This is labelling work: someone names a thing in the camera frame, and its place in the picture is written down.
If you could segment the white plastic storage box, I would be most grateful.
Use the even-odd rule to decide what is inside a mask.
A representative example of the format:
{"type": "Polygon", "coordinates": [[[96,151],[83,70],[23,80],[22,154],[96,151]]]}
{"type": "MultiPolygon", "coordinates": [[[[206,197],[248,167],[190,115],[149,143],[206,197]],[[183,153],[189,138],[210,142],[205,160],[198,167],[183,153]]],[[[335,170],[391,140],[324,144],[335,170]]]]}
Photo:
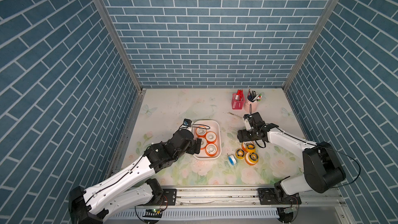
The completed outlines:
{"type": "Polygon", "coordinates": [[[201,141],[200,153],[194,157],[199,160],[215,160],[222,152],[219,124],[214,120],[199,120],[192,125],[194,138],[201,141]]]}

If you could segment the pink bucket pen holder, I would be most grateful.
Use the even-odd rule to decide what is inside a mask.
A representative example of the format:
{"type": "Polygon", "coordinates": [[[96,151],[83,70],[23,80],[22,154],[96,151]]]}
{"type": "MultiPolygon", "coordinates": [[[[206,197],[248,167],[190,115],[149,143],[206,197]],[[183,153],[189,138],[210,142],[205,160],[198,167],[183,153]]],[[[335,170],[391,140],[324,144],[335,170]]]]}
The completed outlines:
{"type": "Polygon", "coordinates": [[[255,101],[251,101],[252,96],[248,96],[243,109],[247,112],[247,113],[255,113],[257,111],[257,107],[259,105],[259,101],[255,100],[255,101]]]}

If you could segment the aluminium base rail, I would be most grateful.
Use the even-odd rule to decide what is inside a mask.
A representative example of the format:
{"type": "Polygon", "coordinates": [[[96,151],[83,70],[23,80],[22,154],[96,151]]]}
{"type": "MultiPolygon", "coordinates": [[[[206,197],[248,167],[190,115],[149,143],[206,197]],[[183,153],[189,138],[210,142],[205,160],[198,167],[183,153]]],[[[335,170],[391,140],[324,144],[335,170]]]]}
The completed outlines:
{"type": "MultiPolygon", "coordinates": [[[[261,205],[258,196],[260,186],[165,186],[176,188],[177,199],[174,206],[165,207],[289,207],[296,205],[261,205]]],[[[323,194],[314,191],[299,193],[300,207],[338,207],[345,205],[339,190],[331,189],[323,194]]]]}

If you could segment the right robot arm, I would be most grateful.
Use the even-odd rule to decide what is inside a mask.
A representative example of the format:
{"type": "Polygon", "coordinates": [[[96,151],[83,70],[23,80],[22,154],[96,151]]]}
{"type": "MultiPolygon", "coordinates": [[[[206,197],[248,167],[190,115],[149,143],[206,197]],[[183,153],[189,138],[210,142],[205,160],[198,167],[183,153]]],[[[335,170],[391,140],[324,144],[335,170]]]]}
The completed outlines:
{"type": "Polygon", "coordinates": [[[300,205],[300,192],[313,190],[321,194],[346,179],[337,151],[327,142],[303,140],[273,123],[253,124],[248,130],[239,130],[237,138],[241,143],[262,140],[280,146],[302,160],[302,174],[274,184],[273,201],[278,204],[300,205]]]}

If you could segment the yellow black tape roll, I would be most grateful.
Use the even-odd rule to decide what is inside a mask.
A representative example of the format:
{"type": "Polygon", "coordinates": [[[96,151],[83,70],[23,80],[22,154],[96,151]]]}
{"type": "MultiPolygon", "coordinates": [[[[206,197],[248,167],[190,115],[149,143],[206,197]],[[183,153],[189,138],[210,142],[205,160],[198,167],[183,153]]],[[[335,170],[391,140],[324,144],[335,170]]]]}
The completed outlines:
{"type": "Polygon", "coordinates": [[[245,152],[248,152],[248,153],[250,153],[250,152],[255,152],[255,151],[256,151],[256,146],[255,146],[255,144],[254,144],[254,143],[251,143],[251,142],[244,142],[244,143],[242,143],[241,147],[242,147],[242,149],[243,149],[245,152]]]}
{"type": "Polygon", "coordinates": [[[239,160],[244,159],[245,155],[246,155],[246,152],[241,148],[239,148],[235,151],[235,156],[239,160]]]}

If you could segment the orange sealing tape roll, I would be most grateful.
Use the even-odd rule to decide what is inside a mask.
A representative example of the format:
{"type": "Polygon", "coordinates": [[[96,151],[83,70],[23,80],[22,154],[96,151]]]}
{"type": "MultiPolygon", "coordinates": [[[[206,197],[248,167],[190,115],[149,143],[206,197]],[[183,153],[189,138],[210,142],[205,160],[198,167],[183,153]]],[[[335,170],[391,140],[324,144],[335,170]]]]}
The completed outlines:
{"type": "Polygon", "coordinates": [[[207,134],[208,128],[205,127],[204,125],[200,125],[196,128],[196,135],[198,138],[203,138],[207,134]]]}
{"type": "Polygon", "coordinates": [[[218,152],[218,148],[214,143],[209,143],[206,145],[205,148],[205,153],[209,156],[209,157],[214,157],[218,152]]]}
{"type": "Polygon", "coordinates": [[[206,146],[207,146],[207,139],[204,138],[204,137],[201,137],[201,138],[200,138],[200,141],[201,141],[201,150],[206,149],[206,146]]]}
{"type": "Polygon", "coordinates": [[[208,144],[214,144],[217,141],[217,135],[212,131],[207,132],[205,138],[208,144]]]}

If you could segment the red marker in mesh holder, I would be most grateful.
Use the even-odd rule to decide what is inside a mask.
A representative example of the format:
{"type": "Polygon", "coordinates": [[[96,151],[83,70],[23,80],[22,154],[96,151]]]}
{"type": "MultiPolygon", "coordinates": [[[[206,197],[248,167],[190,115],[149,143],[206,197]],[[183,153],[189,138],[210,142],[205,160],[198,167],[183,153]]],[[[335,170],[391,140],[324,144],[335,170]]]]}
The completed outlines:
{"type": "Polygon", "coordinates": [[[235,96],[235,100],[236,101],[242,101],[243,98],[243,91],[242,90],[238,90],[235,96]]]}

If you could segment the pink mesh pen holder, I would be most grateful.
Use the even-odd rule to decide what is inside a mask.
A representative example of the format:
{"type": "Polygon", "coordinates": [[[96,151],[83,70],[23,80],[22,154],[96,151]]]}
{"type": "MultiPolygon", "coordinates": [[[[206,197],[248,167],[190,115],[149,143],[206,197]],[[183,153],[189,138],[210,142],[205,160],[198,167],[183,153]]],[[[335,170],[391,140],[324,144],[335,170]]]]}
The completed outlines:
{"type": "Polygon", "coordinates": [[[232,110],[242,110],[244,104],[245,104],[245,98],[241,97],[241,95],[233,93],[232,102],[231,102],[232,110]]]}

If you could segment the large yellow orange tape roll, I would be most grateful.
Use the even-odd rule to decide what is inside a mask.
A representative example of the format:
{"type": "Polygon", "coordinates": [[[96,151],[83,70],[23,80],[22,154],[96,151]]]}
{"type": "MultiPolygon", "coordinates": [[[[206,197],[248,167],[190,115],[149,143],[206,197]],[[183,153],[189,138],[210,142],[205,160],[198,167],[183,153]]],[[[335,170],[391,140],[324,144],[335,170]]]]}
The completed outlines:
{"type": "Polygon", "coordinates": [[[253,166],[258,163],[259,156],[256,152],[248,152],[245,155],[245,161],[248,165],[253,166]]]}

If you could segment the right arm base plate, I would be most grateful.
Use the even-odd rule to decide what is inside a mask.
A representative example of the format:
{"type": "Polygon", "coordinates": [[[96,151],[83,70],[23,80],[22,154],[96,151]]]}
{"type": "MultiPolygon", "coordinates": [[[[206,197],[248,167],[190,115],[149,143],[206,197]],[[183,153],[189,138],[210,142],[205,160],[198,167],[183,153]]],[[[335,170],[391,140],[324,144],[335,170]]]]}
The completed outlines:
{"type": "Polygon", "coordinates": [[[299,194],[287,195],[279,188],[259,188],[259,201],[261,205],[300,205],[302,204],[299,194]]]}

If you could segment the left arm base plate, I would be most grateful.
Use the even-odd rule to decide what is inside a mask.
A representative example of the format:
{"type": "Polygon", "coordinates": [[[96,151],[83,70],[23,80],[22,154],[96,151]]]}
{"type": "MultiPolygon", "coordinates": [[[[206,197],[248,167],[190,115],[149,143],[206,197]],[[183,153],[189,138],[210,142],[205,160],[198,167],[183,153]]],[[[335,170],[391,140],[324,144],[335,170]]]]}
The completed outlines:
{"type": "Polygon", "coordinates": [[[150,200],[148,203],[143,204],[143,206],[161,206],[165,207],[174,206],[177,199],[177,189],[176,188],[165,188],[163,189],[162,196],[156,196],[154,200],[150,200]]]}

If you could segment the small blue tape roll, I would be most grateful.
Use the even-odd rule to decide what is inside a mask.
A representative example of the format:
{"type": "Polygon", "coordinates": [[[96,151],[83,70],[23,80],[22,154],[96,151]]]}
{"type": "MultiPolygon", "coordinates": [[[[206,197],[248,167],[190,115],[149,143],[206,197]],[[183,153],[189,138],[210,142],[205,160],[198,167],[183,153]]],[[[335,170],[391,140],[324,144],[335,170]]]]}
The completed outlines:
{"type": "Polygon", "coordinates": [[[235,165],[237,164],[237,161],[236,161],[234,155],[229,155],[229,156],[228,156],[228,161],[229,161],[229,163],[230,163],[232,166],[235,166],[235,165]]]}

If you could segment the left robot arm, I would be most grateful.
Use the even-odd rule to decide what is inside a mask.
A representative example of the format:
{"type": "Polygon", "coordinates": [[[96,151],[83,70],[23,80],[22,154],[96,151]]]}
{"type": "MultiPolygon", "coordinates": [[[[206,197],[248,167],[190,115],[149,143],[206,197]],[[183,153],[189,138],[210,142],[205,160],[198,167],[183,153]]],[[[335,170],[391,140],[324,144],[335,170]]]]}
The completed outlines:
{"type": "Polygon", "coordinates": [[[153,175],[170,167],[184,154],[198,154],[202,141],[191,131],[176,131],[166,142],[150,145],[136,161],[112,177],[89,188],[69,193],[68,211],[74,224],[102,224],[138,205],[159,205],[163,189],[153,175]]]}

